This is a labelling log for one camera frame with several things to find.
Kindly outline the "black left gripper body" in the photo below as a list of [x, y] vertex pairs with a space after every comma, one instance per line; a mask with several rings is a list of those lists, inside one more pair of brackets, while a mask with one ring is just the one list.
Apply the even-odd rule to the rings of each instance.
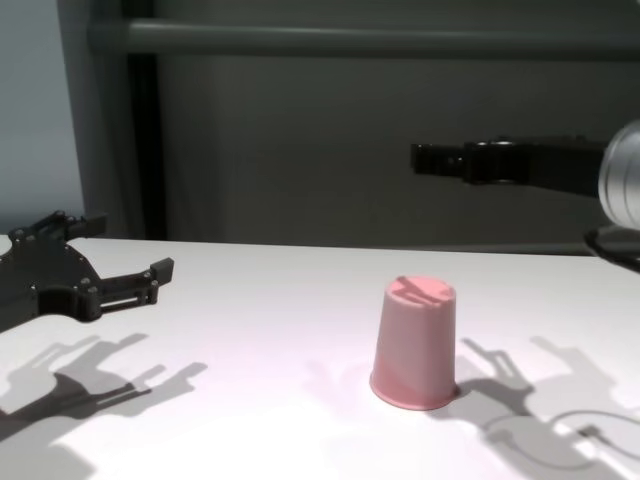
[[63, 241], [35, 234], [12, 236], [1, 256], [1, 331], [46, 315], [82, 323], [102, 316], [101, 279], [92, 265]]

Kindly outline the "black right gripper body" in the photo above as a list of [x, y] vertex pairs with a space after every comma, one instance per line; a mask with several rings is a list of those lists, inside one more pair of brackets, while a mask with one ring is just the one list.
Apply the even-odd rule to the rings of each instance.
[[498, 138], [464, 145], [463, 181], [595, 198], [606, 144], [584, 137]]

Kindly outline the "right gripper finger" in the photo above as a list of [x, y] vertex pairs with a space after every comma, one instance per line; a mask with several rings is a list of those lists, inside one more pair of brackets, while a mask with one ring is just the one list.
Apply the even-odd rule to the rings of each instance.
[[410, 165], [417, 175], [463, 179], [465, 148], [454, 145], [412, 144]]

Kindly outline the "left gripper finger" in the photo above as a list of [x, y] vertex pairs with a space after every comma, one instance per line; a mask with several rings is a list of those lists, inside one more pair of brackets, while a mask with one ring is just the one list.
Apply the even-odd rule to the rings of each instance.
[[139, 273], [91, 280], [79, 288], [79, 319], [98, 320], [107, 313], [156, 304], [160, 288], [172, 280], [174, 265], [166, 258]]
[[36, 240], [66, 243], [76, 238], [97, 237], [104, 234], [106, 229], [106, 213], [72, 216], [63, 210], [57, 210], [29, 226], [11, 230], [8, 237], [15, 245]]

